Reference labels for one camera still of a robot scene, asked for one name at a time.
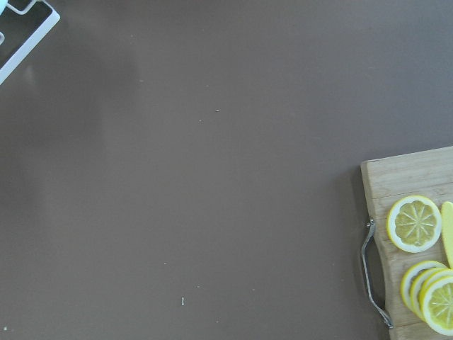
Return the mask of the single lemon slice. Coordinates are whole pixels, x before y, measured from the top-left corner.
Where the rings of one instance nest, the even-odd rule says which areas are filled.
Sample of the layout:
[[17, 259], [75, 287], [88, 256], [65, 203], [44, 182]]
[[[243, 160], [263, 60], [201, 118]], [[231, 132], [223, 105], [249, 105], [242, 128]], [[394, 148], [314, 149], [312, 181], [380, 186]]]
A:
[[400, 250], [420, 253], [433, 247], [440, 238], [440, 209], [429, 198], [409, 195], [396, 201], [386, 219], [389, 239]]

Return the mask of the bamboo cutting board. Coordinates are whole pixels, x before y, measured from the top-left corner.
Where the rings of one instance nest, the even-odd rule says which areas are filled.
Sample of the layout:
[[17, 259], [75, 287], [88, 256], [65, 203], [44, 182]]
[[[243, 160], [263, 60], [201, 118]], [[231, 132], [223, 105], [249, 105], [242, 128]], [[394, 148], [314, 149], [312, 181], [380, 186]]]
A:
[[414, 264], [433, 260], [447, 263], [442, 241], [417, 254], [398, 249], [386, 231], [391, 206], [410, 195], [425, 196], [436, 205], [452, 199], [452, 148], [444, 147], [423, 152], [364, 161], [362, 180], [369, 217], [376, 224], [373, 242], [382, 265], [382, 276], [375, 276], [369, 264], [372, 284], [382, 281], [385, 288], [385, 309], [394, 328], [387, 329], [390, 339], [443, 339], [411, 312], [403, 303], [400, 284], [404, 273]]

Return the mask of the yellow plastic knife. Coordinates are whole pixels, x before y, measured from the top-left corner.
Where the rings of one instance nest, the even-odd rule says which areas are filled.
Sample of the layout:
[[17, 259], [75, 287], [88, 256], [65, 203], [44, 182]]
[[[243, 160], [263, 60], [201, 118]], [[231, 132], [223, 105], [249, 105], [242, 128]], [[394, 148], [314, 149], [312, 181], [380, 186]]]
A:
[[441, 207], [442, 242], [449, 267], [453, 267], [453, 205], [445, 201]]

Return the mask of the bottom lemon slice of stack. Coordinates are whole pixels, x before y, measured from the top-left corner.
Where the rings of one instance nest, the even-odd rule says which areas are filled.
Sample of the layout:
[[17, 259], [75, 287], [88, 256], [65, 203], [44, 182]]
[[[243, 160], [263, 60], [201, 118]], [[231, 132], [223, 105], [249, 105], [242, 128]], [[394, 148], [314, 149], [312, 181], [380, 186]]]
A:
[[431, 269], [431, 268], [446, 269], [446, 266], [443, 263], [440, 263], [438, 261], [432, 261], [432, 260], [421, 261], [421, 262], [418, 262], [418, 263], [412, 265], [403, 275], [403, 278], [402, 278], [401, 284], [400, 284], [400, 294], [401, 294], [401, 298], [403, 300], [404, 305], [410, 311], [413, 311], [411, 298], [410, 298], [410, 289], [411, 289], [412, 282], [415, 280], [415, 277], [419, 273], [422, 273], [423, 271]]

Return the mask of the lemon slice of stack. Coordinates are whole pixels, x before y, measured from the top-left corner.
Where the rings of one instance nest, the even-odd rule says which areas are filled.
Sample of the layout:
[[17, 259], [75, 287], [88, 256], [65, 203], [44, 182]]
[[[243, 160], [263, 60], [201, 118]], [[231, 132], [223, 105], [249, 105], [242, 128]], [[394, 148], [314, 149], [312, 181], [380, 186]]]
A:
[[452, 277], [433, 282], [420, 297], [425, 323], [438, 334], [452, 336]]
[[452, 276], [452, 269], [429, 268], [419, 273], [412, 282], [411, 289], [409, 291], [411, 310], [421, 320], [425, 320], [421, 311], [420, 297], [422, 293], [428, 289], [430, 284], [447, 276]]
[[400, 294], [401, 294], [401, 298], [403, 300], [404, 305], [410, 311], [413, 311], [411, 298], [410, 298], [410, 289], [411, 289], [412, 282], [415, 280], [415, 277], [419, 273], [422, 273], [423, 271], [431, 269], [431, 268], [446, 269], [446, 266], [443, 263], [440, 263], [438, 261], [432, 261], [432, 260], [421, 261], [421, 262], [418, 262], [418, 263], [412, 265], [403, 275], [403, 278], [402, 278], [401, 284], [400, 284]]

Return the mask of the middle lemon slice of stack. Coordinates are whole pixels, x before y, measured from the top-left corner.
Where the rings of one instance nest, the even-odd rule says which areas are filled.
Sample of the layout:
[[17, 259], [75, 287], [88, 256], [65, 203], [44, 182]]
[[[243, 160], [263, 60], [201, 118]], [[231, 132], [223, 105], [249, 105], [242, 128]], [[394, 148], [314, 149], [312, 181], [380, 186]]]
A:
[[411, 310], [421, 320], [425, 320], [421, 311], [420, 297], [422, 293], [428, 289], [430, 284], [447, 276], [452, 276], [452, 269], [429, 268], [419, 273], [412, 282], [411, 289], [409, 291]]

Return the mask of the top lemon slice of stack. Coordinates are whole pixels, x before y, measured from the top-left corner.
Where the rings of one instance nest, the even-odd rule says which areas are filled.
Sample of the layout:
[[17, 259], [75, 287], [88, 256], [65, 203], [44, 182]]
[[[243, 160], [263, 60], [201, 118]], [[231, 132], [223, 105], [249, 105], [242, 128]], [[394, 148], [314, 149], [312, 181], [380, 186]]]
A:
[[452, 336], [452, 277], [433, 282], [420, 297], [425, 323], [438, 334]]

